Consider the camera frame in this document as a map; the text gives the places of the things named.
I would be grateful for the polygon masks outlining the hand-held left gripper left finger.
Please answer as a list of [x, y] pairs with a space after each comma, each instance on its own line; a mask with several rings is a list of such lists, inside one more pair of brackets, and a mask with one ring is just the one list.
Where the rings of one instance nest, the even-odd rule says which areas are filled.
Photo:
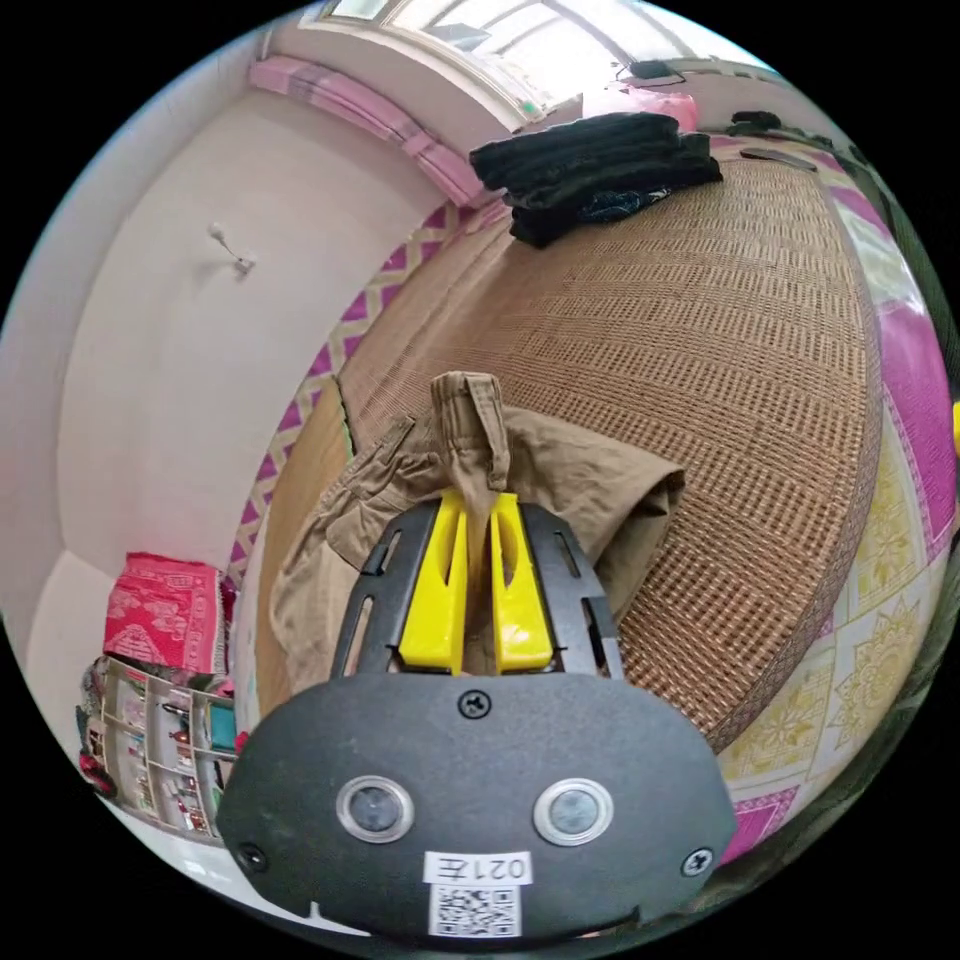
[[467, 518], [461, 495], [448, 489], [438, 502], [399, 643], [405, 668], [462, 671], [467, 595]]

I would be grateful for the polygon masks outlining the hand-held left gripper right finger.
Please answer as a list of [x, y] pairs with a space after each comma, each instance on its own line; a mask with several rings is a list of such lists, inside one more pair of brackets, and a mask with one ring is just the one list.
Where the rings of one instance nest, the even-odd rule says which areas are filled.
[[499, 672], [542, 672], [554, 647], [517, 496], [502, 493], [489, 524], [492, 638]]

